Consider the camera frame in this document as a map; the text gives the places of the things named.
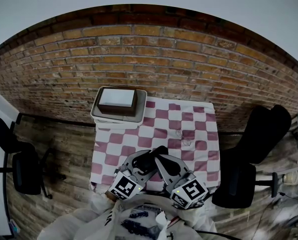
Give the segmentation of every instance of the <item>checkered tablecloth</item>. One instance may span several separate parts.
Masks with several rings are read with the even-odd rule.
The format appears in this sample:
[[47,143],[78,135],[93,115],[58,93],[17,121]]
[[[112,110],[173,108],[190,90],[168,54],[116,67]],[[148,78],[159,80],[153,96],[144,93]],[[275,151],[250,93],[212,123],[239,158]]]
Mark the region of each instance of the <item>checkered tablecloth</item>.
[[[111,185],[114,171],[129,154],[166,146],[182,159],[207,187],[220,184],[218,130],[212,103],[148,97],[144,121],[137,129],[99,129],[96,132],[91,178]],[[161,191],[155,174],[147,190]]]

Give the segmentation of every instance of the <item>white fabric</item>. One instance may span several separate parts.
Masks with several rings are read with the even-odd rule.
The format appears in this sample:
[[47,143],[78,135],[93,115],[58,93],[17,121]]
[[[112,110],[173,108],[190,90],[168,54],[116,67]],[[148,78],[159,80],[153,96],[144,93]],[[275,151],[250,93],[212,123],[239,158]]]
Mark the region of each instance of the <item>white fabric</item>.
[[[172,223],[177,216],[180,219]],[[178,210],[167,198],[144,194],[114,203],[105,194],[95,193],[89,208],[59,217],[37,240],[167,240],[171,234],[174,240],[205,239],[194,229],[216,232],[203,207]]]

